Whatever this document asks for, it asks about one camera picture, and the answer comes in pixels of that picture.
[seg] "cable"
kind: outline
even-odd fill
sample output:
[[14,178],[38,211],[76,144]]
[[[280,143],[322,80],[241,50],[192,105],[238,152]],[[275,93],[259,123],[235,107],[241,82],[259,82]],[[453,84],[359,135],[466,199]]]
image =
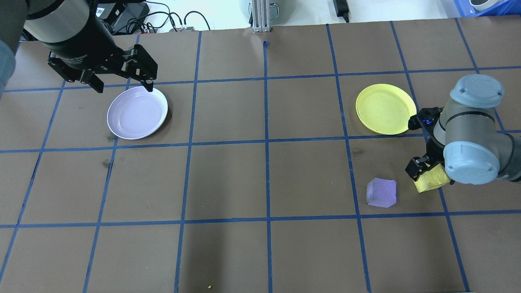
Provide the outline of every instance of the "cable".
[[211,30],[211,29],[210,29],[210,25],[208,24],[208,21],[206,21],[206,17],[204,17],[204,15],[203,15],[201,12],[199,12],[199,11],[195,11],[195,10],[190,11],[189,13],[187,13],[187,14],[184,16],[184,25],[185,25],[185,26],[187,25],[187,16],[188,16],[190,13],[197,13],[197,14],[199,14],[200,16],[202,16],[203,19],[204,19],[204,22],[205,22],[206,25],[208,26],[208,30]]
[[110,34],[112,34],[112,27],[110,26],[110,24],[107,23],[105,20],[103,20],[103,19],[101,19],[101,18],[100,18],[100,20],[101,20],[101,22],[103,23],[103,26],[108,30],[108,32],[109,32]]
[[148,30],[148,32],[150,33],[151,29],[154,33],[157,32],[156,28],[150,23],[150,22],[147,22],[146,23],[146,29]]
[[[149,17],[149,16],[151,16],[151,15],[154,15],[154,14],[166,14],[166,15],[168,15],[169,18],[171,18],[171,16],[170,16],[168,13],[164,12],[164,11],[156,11],[156,12],[153,12],[153,13],[147,14],[147,15],[145,15],[145,16],[138,17],[136,20],[133,20],[133,21],[130,21],[130,20],[129,20],[129,22],[127,23],[127,25],[125,25],[124,27],[122,27],[122,28],[120,28],[119,30],[115,31],[112,35],[114,35],[114,34],[120,32],[120,31],[122,31],[123,29],[126,29],[126,28],[127,28],[128,26],[130,26],[130,25],[133,25],[133,24],[135,24],[135,23],[139,23],[140,21],[143,22],[142,19],[145,19],[145,18],[147,18],[147,17]],[[164,22],[160,27],[164,26],[165,23],[166,23],[166,21],[168,21],[168,18],[165,20],[165,22]]]
[[147,22],[147,24],[146,24],[146,28],[147,28],[147,29],[152,28],[152,29],[155,30],[155,32],[157,32],[157,29],[160,29],[160,28],[164,27],[164,26],[166,25],[166,22],[167,22],[168,20],[170,20],[170,23],[173,23],[173,19],[172,19],[171,17],[169,17],[169,18],[165,19],[165,21],[163,21],[163,24],[160,25],[159,27],[155,27],[155,26],[153,26],[150,22]]
[[[125,8],[126,11],[128,11],[128,12],[129,12],[133,17],[134,17],[135,20],[138,19],[138,16],[136,16],[136,15],[134,14],[134,12],[133,12],[131,9],[129,9],[129,8],[127,7],[127,4],[123,4],[123,7]],[[141,24],[139,25],[139,27],[140,27],[141,31],[144,31],[144,29],[145,29],[145,22],[144,22],[144,19],[141,21]],[[136,30],[133,30],[132,32],[129,31],[128,21],[127,21],[127,34],[132,34],[132,33],[134,33],[135,31],[136,31]]]
[[179,24],[182,26],[183,25],[183,22],[181,21],[181,17],[179,17],[179,15],[175,12],[171,12],[170,13],[171,15],[174,14],[175,16],[177,16],[177,18],[179,18]]
[[[170,19],[170,24],[172,25],[172,27],[174,28],[175,31],[177,31],[175,28],[176,28],[176,24],[174,23],[172,17],[170,16],[170,14],[172,12],[170,12],[170,6],[166,5],[165,3],[159,3],[159,2],[153,2],[153,1],[145,1],[146,3],[152,3],[152,4],[160,4],[160,5],[163,5],[163,6],[166,6],[166,8],[168,9],[168,18]],[[181,22],[181,18],[179,18],[179,25],[182,25],[183,23]]]

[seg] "blue cap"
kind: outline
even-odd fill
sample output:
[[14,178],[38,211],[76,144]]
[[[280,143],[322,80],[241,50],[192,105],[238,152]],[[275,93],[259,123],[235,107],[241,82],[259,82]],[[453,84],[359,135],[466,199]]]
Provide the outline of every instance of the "blue cap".
[[499,160],[487,148],[468,141],[453,141],[443,149],[445,172],[459,183],[485,184],[498,177]]
[[505,89],[495,78],[472,74],[460,79],[451,91],[451,98],[467,107],[491,109],[501,103]]

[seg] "yellow plate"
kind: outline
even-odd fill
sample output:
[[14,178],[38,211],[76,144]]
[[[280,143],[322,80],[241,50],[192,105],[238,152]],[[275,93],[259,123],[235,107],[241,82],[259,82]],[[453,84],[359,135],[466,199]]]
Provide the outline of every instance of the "yellow plate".
[[362,124],[382,135],[397,135],[408,129],[409,118],[416,114],[413,99],[390,84],[373,84],[356,98],[356,113]]

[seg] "grid line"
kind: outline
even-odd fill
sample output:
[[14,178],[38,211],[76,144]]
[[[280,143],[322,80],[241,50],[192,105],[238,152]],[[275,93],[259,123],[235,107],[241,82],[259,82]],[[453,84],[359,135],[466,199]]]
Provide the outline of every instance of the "grid line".
[[269,177],[269,120],[268,120],[268,41],[263,42],[264,60],[264,136],[266,152],[266,247],[268,252],[268,293],[273,292],[273,277],[271,266],[271,201],[270,201],[270,177]]
[[[412,98],[414,100],[414,103],[416,104],[416,107],[418,107],[418,103],[416,101],[416,96],[414,94],[414,88],[413,88],[413,85],[411,83],[411,80],[409,78],[409,73],[407,72],[407,64],[405,62],[405,58],[403,57],[403,54],[402,54],[402,49],[400,47],[400,40],[398,39],[398,35],[396,33],[396,29],[394,28],[394,24],[393,22],[391,21],[391,29],[393,31],[393,34],[394,34],[394,39],[396,40],[396,45],[398,47],[398,51],[400,52],[400,57],[402,58],[402,63],[403,63],[403,68],[405,69],[405,74],[407,76],[407,81],[409,83],[409,87],[411,89],[411,95],[412,95]],[[422,128],[422,133],[423,133],[423,136],[424,136],[424,139],[425,139],[425,142],[428,141],[428,133],[425,131],[425,129]],[[456,240],[456,236],[454,234],[454,229],[452,227],[452,221],[451,221],[451,218],[450,218],[450,215],[449,215],[449,210],[447,208],[447,205],[446,205],[446,202],[445,202],[445,197],[443,195],[443,191],[441,190],[441,188],[438,188],[438,192],[439,192],[439,195],[440,195],[440,200],[441,200],[441,203],[442,203],[442,206],[443,206],[443,215],[445,216],[445,219],[447,221],[447,227],[449,229],[449,233],[451,235],[451,240],[452,240],[452,246],[454,248],[454,253],[456,255],[456,261],[458,263],[458,267],[460,269],[460,274],[461,274],[461,278],[462,278],[462,282],[463,282],[463,285],[465,286],[465,291],[470,291],[469,288],[468,288],[468,281],[467,281],[467,276],[465,274],[465,269],[463,267],[463,262],[461,260],[461,256],[460,256],[460,250],[458,248],[458,245],[457,245],[457,240]]]
[[[135,40],[136,44],[139,44],[140,36],[141,36],[140,34],[137,35],[136,40]],[[130,78],[127,78],[127,84],[126,84],[125,90],[128,90],[129,87],[130,87]],[[87,293],[87,289],[89,288],[89,280],[90,280],[91,271],[92,271],[92,263],[94,262],[94,254],[96,253],[97,239],[98,239],[98,236],[100,235],[101,221],[103,218],[103,211],[105,209],[105,201],[107,199],[108,186],[110,183],[110,175],[112,174],[112,168],[114,166],[114,159],[116,158],[117,146],[118,146],[118,138],[116,137],[114,139],[114,145],[112,147],[112,155],[110,157],[110,163],[108,164],[107,178],[105,179],[105,186],[103,188],[103,195],[102,195],[101,204],[100,204],[100,212],[98,213],[96,231],[94,232],[94,239],[92,240],[92,249],[91,249],[91,254],[89,256],[89,263],[87,265],[87,273],[85,274],[85,282],[83,283],[83,293]]]
[[[353,215],[317,215],[317,216],[272,216],[272,222],[284,221],[313,221],[313,220],[329,220],[329,219],[362,219],[371,218],[414,218],[414,217],[437,217],[445,216],[446,212],[430,212],[430,213],[396,213],[396,214],[361,214]],[[487,210],[487,211],[459,211],[448,212],[450,216],[472,216],[472,215],[514,215],[521,214],[521,210]],[[185,219],[185,224],[208,224],[208,223],[240,223],[240,222],[266,222],[267,217],[244,217],[244,218],[208,218],[208,219]],[[150,226],[150,225],[180,225],[181,220],[164,220],[164,221],[129,221],[129,222],[101,222],[100,226]],[[95,227],[97,222],[93,223],[40,223],[40,224],[20,224],[19,228],[55,228],[55,227]],[[0,229],[12,229],[16,225],[0,225]]]
[[[461,36],[461,38],[463,40],[463,43],[465,44],[465,48],[467,49],[468,56],[470,57],[470,60],[472,61],[472,65],[474,66],[474,71],[477,74],[480,74],[478,65],[476,64],[476,61],[474,60],[474,56],[472,55],[472,51],[470,50],[470,46],[467,43],[467,39],[465,38],[465,34],[463,33],[463,30],[461,28],[460,22],[458,21],[457,18],[454,18],[454,21],[456,22],[457,29],[460,32],[460,36]],[[494,109],[494,114],[495,114],[496,120],[498,121],[499,127],[501,128],[502,131],[505,131],[505,127],[503,126],[503,123],[501,122],[501,118],[499,117],[497,109]]]
[[[521,66],[497,66],[497,67],[477,67],[477,68],[446,68],[446,69],[421,69],[421,70],[409,70],[409,73],[428,73],[428,72],[452,72],[452,71],[473,71],[473,70],[501,70],[501,69],[521,69]],[[345,72],[339,73],[338,76],[363,76],[363,75],[383,75],[383,74],[404,74],[404,70],[398,71],[374,71],[374,72]],[[301,78],[313,78],[313,77],[334,77],[335,74],[319,74],[319,75],[294,75],[294,76],[268,76],[268,79],[301,79]],[[205,79],[198,80],[198,83],[209,83],[209,82],[229,82],[229,81],[249,81],[249,80],[264,80],[264,77],[251,77],[251,78],[228,78],[228,79]],[[168,85],[168,84],[183,84],[183,83],[194,83],[193,80],[178,80],[178,81],[159,81],[154,84]],[[131,87],[138,87],[140,83],[130,83]],[[107,88],[119,88],[126,87],[125,83],[121,84],[107,84]],[[77,86],[77,87],[66,87],[64,90],[86,90],[90,89],[88,86]],[[38,91],[59,91],[61,88],[37,88],[37,89],[13,89],[5,90],[5,93],[17,93],[17,92],[38,92]]]
[[[503,131],[498,130],[498,133],[519,133],[521,130]],[[423,137],[422,133],[406,133],[400,135],[366,135],[366,136],[349,136],[349,140],[357,139],[386,139],[386,138],[404,138],[404,137]],[[345,137],[303,137],[303,138],[274,138],[269,139],[269,142],[292,142],[292,141],[323,141],[323,140],[343,140]],[[192,142],[194,145],[223,145],[223,144],[250,144],[250,143],[265,143],[264,139],[256,140],[229,140],[229,141],[207,141],[207,142]],[[159,143],[159,144],[131,144],[118,145],[116,149],[140,149],[140,148],[169,148],[169,147],[187,147],[189,143]],[[86,151],[106,151],[112,150],[113,146],[99,146],[93,148],[52,148],[52,149],[25,149],[25,150],[0,150],[1,153],[38,153],[45,152],[86,152]]]
[[[462,279],[465,285],[466,291],[469,291],[468,281],[466,279],[465,271],[463,268],[463,263],[461,260],[461,256],[458,250],[457,242],[455,233],[452,227],[451,223],[451,216],[465,216],[465,215],[495,215],[495,214],[521,214],[521,210],[489,210],[489,211],[460,211],[460,212],[450,212],[447,208],[443,190],[439,188],[440,198],[443,205],[443,212],[434,212],[434,213],[401,213],[401,214],[366,214],[362,215],[359,213],[359,207],[358,207],[358,199],[357,199],[357,193],[356,193],[356,186],[354,181],[354,171],[352,166],[352,158],[351,158],[351,152],[350,152],[350,145],[349,140],[351,139],[380,139],[380,138],[388,138],[388,137],[426,137],[425,133],[412,133],[412,134],[406,134],[406,135],[397,135],[397,136],[383,136],[383,135],[373,135],[373,136],[349,136],[348,131],[346,128],[346,122],[345,122],[345,116],[343,112],[343,101],[340,91],[340,82],[339,82],[339,76],[362,76],[362,75],[383,75],[383,74],[406,74],[407,82],[411,90],[412,98],[416,104],[416,107],[418,107],[416,97],[414,94],[414,89],[409,77],[410,73],[424,73],[424,72],[450,72],[450,71],[475,71],[476,73],[479,73],[480,70],[499,70],[499,69],[521,69],[521,66],[505,66],[505,67],[483,67],[479,68],[475,60],[472,56],[472,52],[466,42],[466,39],[464,37],[463,31],[461,29],[461,26],[457,19],[455,19],[457,27],[459,29],[459,32],[461,34],[461,37],[463,39],[463,42],[467,48],[467,51],[469,53],[469,56],[471,58],[471,61],[474,65],[474,68],[457,68],[457,69],[434,69],[434,70],[407,70],[405,59],[403,57],[403,53],[400,48],[398,36],[396,34],[393,22],[391,21],[391,27],[393,30],[393,34],[396,40],[396,44],[399,49],[400,57],[402,59],[402,63],[404,66],[404,70],[400,71],[379,71],[379,72],[355,72],[355,73],[338,73],[337,63],[336,63],[336,57],[334,54],[334,48],[333,48],[333,41],[331,38],[331,33],[329,29],[329,25],[326,25],[327,32],[328,32],[328,38],[329,38],[329,44],[332,54],[332,60],[334,65],[334,74],[324,74],[324,75],[299,75],[299,76],[273,76],[269,77],[267,75],[267,52],[266,48],[269,44],[267,41],[263,42],[263,53],[264,53],[264,76],[263,77],[254,77],[254,78],[235,78],[235,79],[210,79],[210,80],[198,80],[198,69],[199,69],[199,56],[200,56],[200,47],[201,47],[201,35],[202,33],[199,32],[199,42],[197,46],[197,57],[196,57],[196,65],[195,65],[195,76],[194,80],[188,80],[188,81],[166,81],[166,82],[156,82],[156,85],[162,85],[162,84],[182,84],[182,83],[190,83],[194,84],[194,91],[193,91],[193,99],[192,99],[192,116],[191,116],[191,124],[190,124],[190,138],[188,143],[167,143],[167,144],[145,144],[145,145],[122,145],[118,146],[118,140],[116,139],[114,141],[113,146],[108,147],[100,147],[100,148],[52,148],[52,149],[46,149],[45,144],[48,138],[48,135],[51,130],[51,126],[58,108],[59,101],[61,99],[61,96],[63,94],[64,90],[74,90],[74,89],[90,89],[88,86],[79,86],[79,87],[67,87],[65,88],[65,82],[63,82],[61,88],[42,88],[42,89],[20,89],[20,90],[6,90],[5,92],[36,92],[36,91],[52,91],[56,90],[59,91],[58,99],[55,104],[55,108],[53,110],[53,114],[51,116],[51,120],[49,122],[49,126],[47,128],[47,132],[44,138],[44,141],[42,143],[42,147],[40,149],[27,149],[27,150],[0,150],[1,153],[32,153],[32,152],[39,152],[39,157],[36,162],[28,190],[26,193],[26,196],[23,201],[23,205],[18,217],[17,224],[13,225],[0,225],[1,228],[14,228],[13,235],[11,237],[11,242],[8,247],[8,251],[6,253],[6,256],[4,258],[4,263],[2,266],[2,270],[0,272],[0,282],[3,278],[6,265],[8,262],[8,258],[10,255],[10,252],[13,248],[15,237],[17,234],[17,231],[20,228],[49,228],[49,227],[96,227],[95,236],[93,239],[93,247],[91,250],[91,256],[89,260],[89,266],[87,275],[85,278],[84,283],[84,289],[83,291],[86,292],[88,288],[88,281],[90,276],[90,271],[92,268],[92,262],[94,258],[95,253],[95,247],[97,243],[97,237],[99,233],[99,229],[102,226],[141,226],[141,225],[180,225],[180,234],[179,234],[179,245],[178,245],[178,254],[177,254],[177,266],[176,266],[176,276],[175,276],[175,292],[178,292],[178,285],[179,285],[179,274],[180,274],[180,261],[181,261],[181,249],[182,249],[182,238],[183,238],[183,229],[184,224],[206,224],[206,223],[237,223],[237,222],[266,222],[267,223],[267,239],[268,239],[268,289],[269,292],[272,292],[272,271],[271,271],[271,231],[270,231],[270,222],[272,221],[309,221],[309,220],[328,220],[328,219],[356,219],[358,224],[358,231],[359,231],[359,238],[361,243],[361,251],[362,251],[362,258],[363,258],[363,264],[364,264],[364,271],[365,271],[365,277],[366,277],[366,286],[369,292],[371,292],[370,288],[370,282],[369,282],[369,274],[368,274],[368,267],[367,267],[367,260],[366,260],[366,254],[365,254],[365,245],[364,245],[364,239],[363,239],[363,231],[362,231],[362,223],[361,219],[364,218],[395,218],[395,217],[432,217],[432,216],[445,216],[446,220],[448,222],[449,231],[451,234],[451,238],[454,245],[454,250],[456,253],[456,258],[458,260],[458,265],[460,267],[460,271],[462,274]],[[337,94],[339,98],[339,106],[340,106],[340,114],[342,118],[342,126],[344,129],[344,136],[343,137],[314,137],[314,138],[285,138],[285,139],[269,139],[268,135],[268,80],[276,80],[276,79],[302,79],[302,78],[313,78],[313,77],[335,77],[336,84],[337,84]],[[193,125],[194,125],[194,113],[195,113],[195,100],[196,100],[196,88],[198,83],[209,83],[209,82],[229,82],[229,81],[248,81],[248,80],[263,80],[265,83],[265,139],[264,140],[237,140],[237,141],[217,141],[217,142],[193,142]],[[140,84],[137,83],[130,83],[130,79],[127,80],[126,84],[112,84],[107,85],[106,87],[126,87],[126,89],[129,88],[129,86],[139,86]],[[499,133],[506,133],[501,120],[499,118],[498,113],[495,113],[498,123],[501,127],[501,131],[498,131]],[[521,132],[521,130],[513,130],[509,132]],[[355,203],[355,211],[356,214],[354,215],[321,215],[321,216],[285,216],[285,217],[271,217],[270,216],[270,191],[269,191],[269,143],[271,142],[288,142],[288,141],[320,141],[320,140],[345,140],[346,143],[346,151],[348,156],[348,163],[350,167],[350,176],[351,176],[351,182],[352,182],[352,189],[353,189],[353,199]],[[185,207],[187,203],[187,190],[188,190],[188,180],[189,180],[189,168],[190,168],[190,157],[191,157],[191,147],[193,145],[217,145],[217,144],[240,144],[240,143],[264,143],[266,145],[266,204],[267,204],[267,213],[266,217],[251,217],[251,218],[215,218],[215,219],[196,219],[196,220],[186,220],[184,218],[185,216]],[[130,148],[155,148],[155,147],[188,147],[188,153],[187,153],[187,167],[185,171],[185,182],[184,182],[184,192],[183,192],[183,205],[182,205],[182,215],[181,220],[170,220],[170,221],[135,221],[135,222],[102,222],[102,214],[104,209],[104,203],[107,195],[108,190],[108,184],[110,180],[110,173],[111,169],[113,167],[113,162],[115,159],[115,154],[117,149],[130,149]],[[98,214],[98,220],[96,223],[49,223],[49,224],[21,224],[21,218],[23,216],[24,209],[27,205],[27,200],[30,195],[30,190],[32,187],[32,184],[34,182],[35,174],[37,172],[37,168],[41,159],[41,156],[44,152],[71,152],[71,151],[98,151],[98,150],[112,150],[112,156],[111,161],[109,164],[109,169],[107,171],[107,178],[105,182],[105,189],[102,197],[102,202],[100,206],[100,212]]]
[[188,140],[188,151],[187,151],[187,167],[184,173],[184,190],[183,190],[183,205],[181,209],[181,222],[179,226],[179,242],[177,245],[177,259],[176,259],[176,275],[174,278],[174,293],[179,292],[179,277],[181,273],[181,252],[183,247],[183,234],[184,234],[184,218],[186,215],[187,207],[187,196],[188,196],[188,179],[190,175],[190,159],[192,155],[192,140],[194,132],[194,119],[195,119],[195,103],[197,97],[197,78],[199,75],[199,56],[201,55],[201,36],[202,32],[199,32],[199,38],[197,40],[197,55],[195,59],[195,74],[194,74],[194,89],[192,96],[192,116],[190,118],[190,136]]
[[355,176],[354,176],[353,162],[352,162],[352,158],[351,158],[351,147],[349,145],[349,134],[348,134],[348,129],[347,129],[347,126],[345,123],[342,92],[340,90],[340,80],[339,80],[338,68],[337,68],[337,58],[334,54],[333,39],[331,37],[331,31],[329,29],[329,24],[326,25],[326,30],[327,30],[328,40],[329,40],[329,46],[331,49],[331,58],[333,61],[335,82],[337,84],[338,103],[339,103],[339,108],[340,108],[340,117],[342,119],[342,128],[344,131],[345,150],[346,150],[347,156],[348,156],[349,175],[351,176],[351,188],[353,190],[353,202],[354,202],[355,212],[356,212],[356,224],[358,227],[358,238],[360,240],[360,251],[361,251],[361,255],[362,255],[362,264],[364,267],[365,284],[366,284],[367,292],[371,293],[371,282],[370,282],[370,278],[369,278],[369,268],[367,265],[367,256],[366,256],[366,251],[365,251],[364,232],[362,229],[362,218],[360,216],[360,209],[358,207],[358,195],[356,193]]
[[15,230],[13,231],[13,235],[11,236],[11,241],[9,243],[9,247],[7,248],[7,252],[5,254],[4,262],[2,264],[2,269],[0,270],[0,283],[2,282],[2,279],[4,277],[5,269],[7,267],[7,262],[9,261],[9,256],[11,255],[11,251],[13,249],[13,245],[15,243],[16,235],[18,233],[18,229],[20,228],[20,223],[23,217],[23,213],[26,210],[27,207],[27,201],[29,200],[29,195],[31,194],[31,189],[34,183],[34,178],[36,176],[36,172],[38,171],[38,166],[40,165],[40,161],[42,159],[43,155],[43,149],[45,148],[45,144],[47,143],[47,139],[49,138],[49,133],[51,133],[51,127],[54,122],[54,117],[56,116],[56,111],[58,110],[58,105],[60,104],[61,95],[63,94],[63,89],[65,87],[65,80],[61,84],[61,89],[58,94],[58,98],[56,99],[56,104],[54,105],[53,113],[51,115],[51,119],[49,120],[49,125],[47,126],[47,132],[45,133],[45,137],[43,138],[42,147],[40,149],[40,153],[38,154],[38,159],[36,160],[36,164],[34,166],[33,173],[31,175],[31,180],[29,181],[29,185],[27,187],[26,195],[23,199],[22,208],[20,209],[20,214],[18,215],[18,220],[16,222]]

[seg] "gray robot arm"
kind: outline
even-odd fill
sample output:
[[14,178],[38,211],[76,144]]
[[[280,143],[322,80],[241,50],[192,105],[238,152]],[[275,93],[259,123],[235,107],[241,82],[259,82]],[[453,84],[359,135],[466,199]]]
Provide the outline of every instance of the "gray robot arm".
[[411,117],[409,128],[423,127],[430,137],[427,153],[407,166],[409,176],[417,180],[441,163],[452,180],[464,184],[521,181],[521,138],[495,129],[494,109],[503,94],[496,79],[469,75],[458,81],[443,109],[422,109]]

